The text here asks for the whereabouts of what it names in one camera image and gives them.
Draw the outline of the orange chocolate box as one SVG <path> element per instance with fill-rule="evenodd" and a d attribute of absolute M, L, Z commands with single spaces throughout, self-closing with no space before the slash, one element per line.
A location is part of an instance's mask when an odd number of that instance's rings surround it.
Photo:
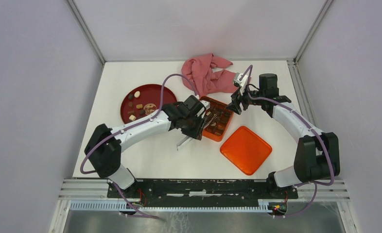
<path fill-rule="evenodd" d="M 210 103 L 208 110 L 205 113 L 206 122 L 208 123 L 203 130 L 202 136 L 211 139 L 215 142 L 222 141 L 234 112 L 226 109 L 227 104 L 216 99 L 203 96 L 200 100 Z"/>

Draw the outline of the orange box lid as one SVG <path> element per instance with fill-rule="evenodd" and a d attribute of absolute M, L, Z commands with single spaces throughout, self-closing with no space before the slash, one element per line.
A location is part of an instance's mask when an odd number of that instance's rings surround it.
<path fill-rule="evenodd" d="M 220 147 L 220 153 L 247 176 L 253 175 L 272 151 L 265 140 L 246 126 L 239 127 Z"/>

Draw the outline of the round dark red plate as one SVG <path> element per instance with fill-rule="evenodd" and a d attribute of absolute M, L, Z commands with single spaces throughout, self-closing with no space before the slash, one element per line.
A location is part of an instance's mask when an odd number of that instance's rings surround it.
<path fill-rule="evenodd" d="M 140 91 L 138 98 L 128 99 L 129 94 Z M 130 123 L 143 117 L 152 114 L 162 104 L 174 103 L 177 101 L 175 94 L 168 88 L 164 88 L 161 92 L 161 85 L 159 84 L 145 84 L 134 88 L 122 100 L 120 107 L 121 119 L 124 123 Z M 137 109 L 136 105 L 142 104 L 142 109 Z"/>

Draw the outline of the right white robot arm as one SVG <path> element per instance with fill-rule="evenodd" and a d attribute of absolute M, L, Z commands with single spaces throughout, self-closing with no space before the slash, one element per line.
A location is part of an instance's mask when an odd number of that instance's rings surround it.
<path fill-rule="evenodd" d="M 259 87 L 254 90 L 249 89 L 249 77 L 246 74 L 237 73 L 233 84 L 237 90 L 231 95 L 231 103 L 226 109 L 240 115 L 250 105 L 259 106 L 282 125 L 297 143 L 293 165 L 269 174 L 265 186 L 267 195 L 278 198 L 286 187 L 293 185 L 332 185 L 340 173 L 337 135 L 312 125 L 295 109 L 287 96 L 280 95 L 276 74 L 261 74 Z"/>

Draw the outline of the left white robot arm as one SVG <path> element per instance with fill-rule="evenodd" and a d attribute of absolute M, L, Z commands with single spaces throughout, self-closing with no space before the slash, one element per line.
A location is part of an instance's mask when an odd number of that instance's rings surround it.
<path fill-rule="evenodd" d="M 177 143 L 182 149 L 191 140 L 201 140 L 206 125 L 206 111 L 210 103 L 189 96 L 185 101 L 168 103 L 147 117 L 119 127 L 109 128 L 105 124 L 97 126 L 85 149 L 81 173 L 86 173 L 84 165 L 90 162 L 94 173 L 100 178 L 108 178 L 119 187 L 126 198 L 138 191 L 134 175 L 121 164 L 121 154 L 132 145 L 157 134 L 179 129 L 185 138 Z"/>

